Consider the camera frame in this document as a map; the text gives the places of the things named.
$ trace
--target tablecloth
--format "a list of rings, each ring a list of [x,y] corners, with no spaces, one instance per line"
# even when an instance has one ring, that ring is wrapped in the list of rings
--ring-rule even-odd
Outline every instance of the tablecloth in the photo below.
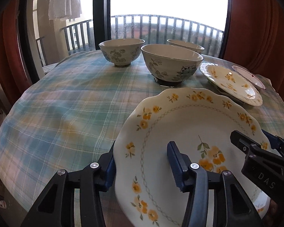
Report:
[[[204,56],[204,61],[231,63]],[[243,107],[262,129],[284,137],[284,102],[269,80],[261,90],[263,105]],[[182,87],[217,92],[198,69]],[[131,66],[117,68],[100,51],[77,53],[28,88],[0,127],[0,178],[28,211],[60,168],[81,170],[98,160],[139,102],[157,95],[159,86],[142,55]],[[80,225],[78,191],[75,221]],[[106,225],[131,226],[117,204],[114,187],[101,194]]]

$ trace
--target oval plate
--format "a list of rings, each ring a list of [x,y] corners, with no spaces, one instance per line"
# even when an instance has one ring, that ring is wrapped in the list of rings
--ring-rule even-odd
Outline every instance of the oval plate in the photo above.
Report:
[[[261,89],[266,89],[265,85],[258,79],[254,74],[241,68],[240,66],[233,65],[232,68],[238,72],[238,74],[242,75],[244,78],[252,82],[253,84],[257,85]]]
[[[258,122],[228,97],[207,89],[178,88],[144,99],[114,145],[116,197],[132,224],[182,224],[188,193],[176,187],[166,153],[169,141],[206,170],[232,171],[263,217],[270,199],[242,175],[245,154],[230,143],[233,130],[271,151]],[[207,226],[212,226],[213,201],[210,191]]]
[[[263,104],[258,90],[238,73],[213,63],[201,63],[200,71],[207,79],[235,98],[252,106]]]

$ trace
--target red curtain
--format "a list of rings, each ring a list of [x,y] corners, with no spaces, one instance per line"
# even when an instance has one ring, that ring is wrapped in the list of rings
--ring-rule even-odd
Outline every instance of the red curtain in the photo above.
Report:
[[[232,0],[224,59],[269,78],[284,100],[284,11],[276,0]]]
[[[31,86],[18,43],[18,3],[19,0],[11,0],[0,16],[0,84],[11,105]]]

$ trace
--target screw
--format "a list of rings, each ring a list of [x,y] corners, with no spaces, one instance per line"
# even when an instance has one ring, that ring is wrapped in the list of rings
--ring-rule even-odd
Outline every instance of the screw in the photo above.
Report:
[[[199,166],[197,163],[191,163],[191,164],[190,164],[190,167],[191,167],[192,169],[198,169],[200,166]]]
[[[231,171],[225,170],[225,171],[223,172],[223,174],[224,174],[225,176],[230,176],[232,173],[231,173]]]
[[[57,174],[59,176],[61,176],[61,175],[65,174],[65,170],[64,169],[60,169],[59,171],[57,171]]]
[[[91,168],[97,168],[99,164],[97,162],[91,163],[90,167]]]

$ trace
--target hanging towel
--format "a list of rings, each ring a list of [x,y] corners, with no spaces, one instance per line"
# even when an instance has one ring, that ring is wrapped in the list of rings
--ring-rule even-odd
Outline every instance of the hanging towel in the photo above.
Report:
[[[76,19],[80,17],[80,0],[50,0],[48,8],[49,19]]]

